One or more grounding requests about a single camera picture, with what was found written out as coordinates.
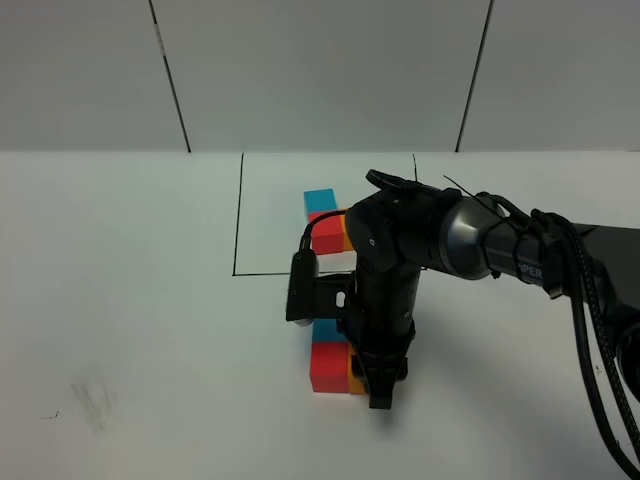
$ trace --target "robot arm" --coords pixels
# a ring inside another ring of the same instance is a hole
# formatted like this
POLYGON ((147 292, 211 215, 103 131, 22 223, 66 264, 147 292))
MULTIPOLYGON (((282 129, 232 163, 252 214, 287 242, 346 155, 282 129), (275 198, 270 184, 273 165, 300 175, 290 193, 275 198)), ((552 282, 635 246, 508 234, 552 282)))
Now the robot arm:
POLYGON ((496 195, 463 196, 457 189, 441 191, 374 170, 367 180, 380 190, 346 212, 357 253, 355 271, 318 277, 309 248, 310 224, 292 260, 287 321, 308 325, 313 318, 338 319, 357 354, 353 374, 363 380, 369 406, 390 408, 393 387, 408 372, 406 353, 415 335, 413 307, 422 269, 468 280, 506 274, 542 287, 551 298, 568 295, 594 418, 618 464, 631 478, 640 478, 615 445, 606 420, 582 307, 584 298, 605 366, 610 361, 614 397, 640 457, 640 435, 612 360, 617 358, 627 386, 640 400, 640 260, 634 260, 640 230, 573 225, 535 210, 529 216, 496 195), (345 302, 338 306, 340 292, 345 302))

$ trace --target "block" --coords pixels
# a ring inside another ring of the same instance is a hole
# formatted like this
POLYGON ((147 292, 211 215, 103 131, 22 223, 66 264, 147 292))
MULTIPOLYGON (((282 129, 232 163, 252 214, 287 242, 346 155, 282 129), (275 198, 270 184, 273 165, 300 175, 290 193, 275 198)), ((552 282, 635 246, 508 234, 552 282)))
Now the block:
POLYGON ((355 354, 356 354, 356 351, 353 349, 351 344, 349 344, 349 352, 347 355, 347 384, 349 385, 349 393, 366 394, 367 392, 364 389, 364 384, 362 383, 362 380, 354 377, 353 373, 351 372, 351 363, 354 360, 353 356, 355 354))
MULTIPOLYGON (((309 214, 309 222, 326 212, 309 214)), ((340 216, 334 216, 321 220, 313 227, 311 233, 311 248, 317 255, 339 253, 344 251, 344 233, 340 216)))
POLYGON ((315 342, 346 342, 347 337, 338 333, 336 321, 328 318, 316 318, 312 324, 311 341, 315 342))
POLYGON ((332 188, 304 192, 304 209, 307 218, 312 213, 331 212, 338 209, 332 188))
POLYGON ((345 216, 340 215, 340 224, 342 225, 342 251, 350 252, 353 250, 353 245, 351 245, 351 240, 349 240, 349 235, 347 235, 347 225, 345 222, 345 216))
POLYGON ((349 393, 348 357, 349 344, 346 342, 312 343, 309 376, 313 391, 349 393))

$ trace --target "red block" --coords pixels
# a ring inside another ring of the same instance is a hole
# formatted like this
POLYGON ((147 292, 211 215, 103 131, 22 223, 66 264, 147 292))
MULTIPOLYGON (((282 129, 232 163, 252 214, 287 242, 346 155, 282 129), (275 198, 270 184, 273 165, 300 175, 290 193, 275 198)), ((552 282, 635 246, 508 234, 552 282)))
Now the red block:
POLYGON ((349 393, 347 342, 316 342, 311 345, 311 385, 314 392, 349 393))
MULTIPOLYGON (((310 213, 309 222, 324 213, 327 212, 310 213)), ((311 248, 316 252, 316 255, 344 252, 344 233, 339 216, 335 215, 320 220, 320 222, 313 227, 313 232, 311 233, 311 248)))

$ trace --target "table surface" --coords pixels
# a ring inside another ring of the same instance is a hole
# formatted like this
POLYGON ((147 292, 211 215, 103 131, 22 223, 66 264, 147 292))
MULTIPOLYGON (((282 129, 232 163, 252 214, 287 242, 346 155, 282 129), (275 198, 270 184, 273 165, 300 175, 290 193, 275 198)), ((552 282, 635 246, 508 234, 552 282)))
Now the table surface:
MULTIPOLYGON (((639 160, 415 166, 439 187, 448 174, 525 210, 637 227, 639 160)), ((409 153, 1 154, 2 477, 624 478, 591 418, 568 302, 515 279, 423 273, 392 411, 311 392, 310 329, 284 322, 302 191, 348 205, 371 191, 368 167, 414 173, 409 153)))

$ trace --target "gray wall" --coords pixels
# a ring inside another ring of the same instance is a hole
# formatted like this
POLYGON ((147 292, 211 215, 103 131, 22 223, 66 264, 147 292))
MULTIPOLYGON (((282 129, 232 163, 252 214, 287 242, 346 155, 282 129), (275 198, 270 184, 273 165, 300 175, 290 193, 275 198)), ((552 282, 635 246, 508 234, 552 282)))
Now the gray wall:
POLYGON ((4 0, 0 150, 184 150, 144 0, 4 0))
POLYGON ((154 1, 194 151, 452 151, 488 4, 154 1))
MULTIPOLYGON (((155 0, 194 151, 453 151, 489 0, 155 0)), ((0 150, 185 150, 146 0, 7 0, 0 150)), ((640 3, 495 0, 462 151, 640 149, 640 3)))
POLYGON ((640 3, 496 0, 463 151, 640 149, 640 3))

